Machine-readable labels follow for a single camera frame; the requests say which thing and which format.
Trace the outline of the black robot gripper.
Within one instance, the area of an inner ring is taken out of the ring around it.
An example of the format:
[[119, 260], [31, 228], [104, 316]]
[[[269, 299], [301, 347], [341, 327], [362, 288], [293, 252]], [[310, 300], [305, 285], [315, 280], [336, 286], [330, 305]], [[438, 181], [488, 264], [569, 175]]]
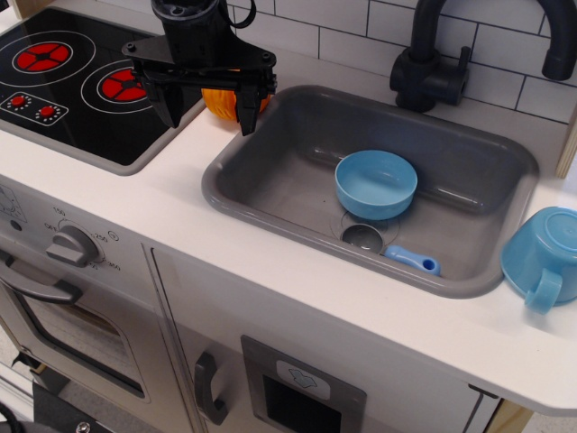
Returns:
[[236, 116], [243, 136], [256, 128], [261, 101], [276, 93], [277, 78], [273, 72], [276, 56], [240, 40], [235, 35], [224, 39], [216, 48], [213, 60], [186, 59], [190, 43], [180, 43], [172, 54], [169, 39], [156, 36], [126, 43], [122, 53], [133, 63], [134, 76], [146, 91], [147, 98], [160, 120], [177, 128], [182, 117], [180, 88], [234, 90]]

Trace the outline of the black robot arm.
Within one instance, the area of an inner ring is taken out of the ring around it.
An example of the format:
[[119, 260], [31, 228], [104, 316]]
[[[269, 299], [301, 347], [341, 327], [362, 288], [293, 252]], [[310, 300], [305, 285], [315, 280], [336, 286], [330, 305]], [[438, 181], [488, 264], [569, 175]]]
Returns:
[[261, 102], [277, 87], [275, 54], [234, 33], [252, 23], [256, 4], [240, 23], [231, 20], [226, 1], [153, 1], [151, 8], [164, 33], [128, 42], [122, 53], [162, 122], [179, 126], [184, 88], [231, 90], [242, 134], [252, 134]]

